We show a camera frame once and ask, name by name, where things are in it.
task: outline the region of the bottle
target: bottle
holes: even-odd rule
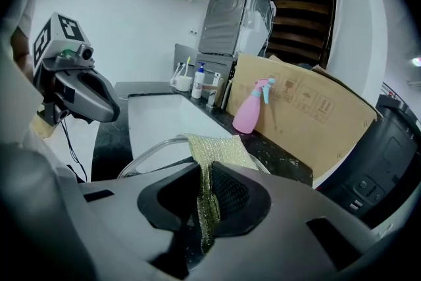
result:
[[[195,81],[193,83],[193,90],[191,91],[191,96],[193,96],[195,99],[200,99],[200,96],[202,95],[202,85],[205,81],[205,69],[203,69],[203,66],[205,63],[200,63],[201,66],[197,70],[195,74]]]
[[[274,78],[263,78],[255,82],[255,90],[245,99],[232,121],[232,126],[243,134],[250,134],[256,127],[260,114],[260,96],[263,90],[263,98],[269,103],[269,89],[275,83]]]

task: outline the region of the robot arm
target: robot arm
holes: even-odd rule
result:
[[[118,118],[117,95],[94,69],[93,48],[77,21],[53,13],[33,52],[34,85],[43,94],[45,107],[38,115],[48,124],[56,125],[68,115],[88,123]]]

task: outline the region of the cup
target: cup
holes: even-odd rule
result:
[[[175,78],[175,87],[178,91],[189,91],[193,78],[179,75]]]

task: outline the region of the sink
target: sink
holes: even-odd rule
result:
[[[147,95],[128,99],[129,135],[133,158],[152,146],[181,134],[230,137],[200,108],[182,95]],[[144,173],[191,156],[187,143],[169,145],[142,162],[136,170]]]

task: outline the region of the cable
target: cable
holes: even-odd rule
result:
[[[73,147],[72,147],[72,144],[71,144],[71,142],[70,142],[70,138],[69,138],[69,136],[68,136],[68,130],[67,130],[67,124],[66,124],[66,120],[61,120],[60,121],[60,123],[61,123],[61,126],[62,126],[62,128],[63,128],[63,131],[64,131],[64,134],[66,135],[66,139],[67,139],[67,144],[68,144],[68,150],[69,150],[69,152],[70,152],[70,156],[72,156],[72,159],[73,159],[73,161],[75,162],[75,163],[78,163],[79,165],[80,165],[80,167],[81,167],[81,169],[82,169],[82,171],[84,172],[84,174],[85,174],[85,182],[87,182],[87,174],[86,174],[86,171],[85,171],[85,168],[84,168],[84,166],[81,164],[81,162],[79,161],[79,159],[78,159],[78,157],[76,156],[76,153],[74,152],[74,150],[73,150]]]
[[[272,30],[274,28],[275,14],[274,14],[274,10],[273,10],[272,6],[270,5],[270,3],[269,3],[269,9],[270,9],[270,26],[269,26],[268,37],[266,39],[266,46],[265,46],[264,52],[263,52],[263,57],[266,55],[266,50],[268,49],[268,46],[269,46],[269,38],[270,38],[270,35],[272,34]],[[264,20],[265,24],[267,24],[266,17],[268,16],[269,9],[267,10],[266,15],[265,15],[265,20]]]

